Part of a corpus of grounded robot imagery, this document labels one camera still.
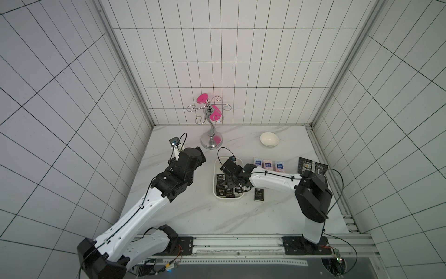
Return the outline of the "pink Tempo tissue pack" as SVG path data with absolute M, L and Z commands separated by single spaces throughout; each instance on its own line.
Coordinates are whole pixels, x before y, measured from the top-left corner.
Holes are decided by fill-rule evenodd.
M 283 162 L 275 161 L 275 171 L 280 173 L 285 172 L 285 167 Z
M 263 160 L 261 158 L 254 158 L 254 164 L 258 167 L 263 167 Z
M 274 163 L 271 160 L 263 160 L 262 167 L 266 170 L 274 170 Z

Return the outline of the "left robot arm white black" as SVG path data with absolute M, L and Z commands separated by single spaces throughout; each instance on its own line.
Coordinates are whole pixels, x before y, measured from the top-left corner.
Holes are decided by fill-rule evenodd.
M 95 239 L 85 238 L 78 244 L 78 274 L 90 279 L 122 279 L 146 258 L 174 252 L 178 234 L 168 225 L 147 237 L 135 237 L 160 209 L 193 183 L 195 170 L 204 162 L 206 157 L 198 146 L 170 159 L 166 170 L 151 180 L 146 193 L 123 217 Z

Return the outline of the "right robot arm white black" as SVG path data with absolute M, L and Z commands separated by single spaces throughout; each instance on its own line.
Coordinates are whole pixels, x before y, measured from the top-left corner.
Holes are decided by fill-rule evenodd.
M 306 170 L 302 174 L 282 174 L 249 163 L 242 167 L 231 159 L 220 170 L 241 187 L 294 194 L 305 216 L 302 237 L 314 245 L 320 243 L 333 198 L 323 173 Z

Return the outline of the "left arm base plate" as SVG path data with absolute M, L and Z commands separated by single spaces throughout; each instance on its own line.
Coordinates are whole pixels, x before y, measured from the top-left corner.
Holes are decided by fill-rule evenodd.
M 155 256 L 190 256 L 194 240 L 195 238 L 191 236 L 178 237 L 174 241 L 170 241 L 167 248 L 163 252 L 156 253 Z

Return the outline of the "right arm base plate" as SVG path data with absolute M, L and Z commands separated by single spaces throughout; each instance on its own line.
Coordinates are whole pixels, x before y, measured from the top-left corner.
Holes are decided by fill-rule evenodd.
M 304 237 L 282 237 L 283 247 L 286 255 L 311 256 L 331 255 L 328 239 L 321 237 L 318 244 L 309 242 Z

